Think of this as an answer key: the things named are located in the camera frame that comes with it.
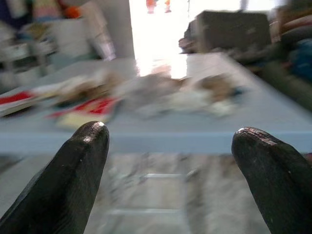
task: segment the tiled floor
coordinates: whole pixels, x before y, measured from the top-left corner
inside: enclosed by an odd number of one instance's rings
[[[116,165],[114,182],[120,185],[120,175],[133,172],[139,155],[111,156]],[[149,163],[139,169],[123,189],[114,194],[118,208],[181,207],[181,183],[173,179],[147,179],[145,173],[176,173],[177,155],[152,154]],[[0,174],[0,216],[14,202],[30,178],[41,169],[50,156],[27,158],[11,164]],[[254,203],[248,185],[231,156],[194,155],[191,169],[200,168],[184,184],[187,188],[186,216],[194,234],[268,234],[269,231]],[[107,190],[108,167],[105,166],[101,187],[91,212],[86,234],[182,234],[185,219],[180,214],[115,215],[107,219],[111,205]],[[109,220],[110,229],[105,227]]]

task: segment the table top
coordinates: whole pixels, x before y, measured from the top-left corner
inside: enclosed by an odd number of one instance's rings
[[[172,66],[173,77],[184,73],[193,81],[229,74],[248,90],[243,104],[232,115],[223,118],[171,113],[141,119],[121,109],[107,124],[113,152],[230,153],[234,132],[244,126],[267,131],[301,152],[312,151],[312,115],[230,58],[221,53],[179,55],[167,62]],[[136,62],[130,58],[78,62],[41,78],[32,86],[10,93],[89,74],[100,68],[117,71],[126,78],[136,78],[138,71],[147,74],[152,66],[151,61]],[[22,115],[0,119],[0,152],[56,153],[74,131],[58,128],[53,119],[46,118],[51,113],[48,102],[43,102]]]

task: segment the light blue table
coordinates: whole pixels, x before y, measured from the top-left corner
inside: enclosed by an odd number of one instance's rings
[[[148,61],[141,64],[143,67],[150,65]],[[172,65],[173,72],[185,72],[194,80],[230,74],[249,90],[244,95],[244,104],[233,115],[224,118],[172,113],[145,120],[121,110],[108,123],[114,152],[230,153],[234,132],[244,126],[267,131],[301,152],[312,152],[312,115],[225,55],[181,55],[172,60]],[[46,76],[33,86],[56,83],[103,67],[127,78],[135,78],[137,74],[134,59],[86,61]],[[54,154],[74,131],[59,129],[52,119],[45,118],[52,112],[49,104],[43,102],[18,117],[0,119],[0,152]]]

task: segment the wall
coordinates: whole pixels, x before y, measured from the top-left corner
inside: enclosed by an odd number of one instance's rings
[[[107,20],[116,56],[134,57],[129,0],[94,0],[102,8]],[[65,0],[67,4],[81,5],[88,0]]]

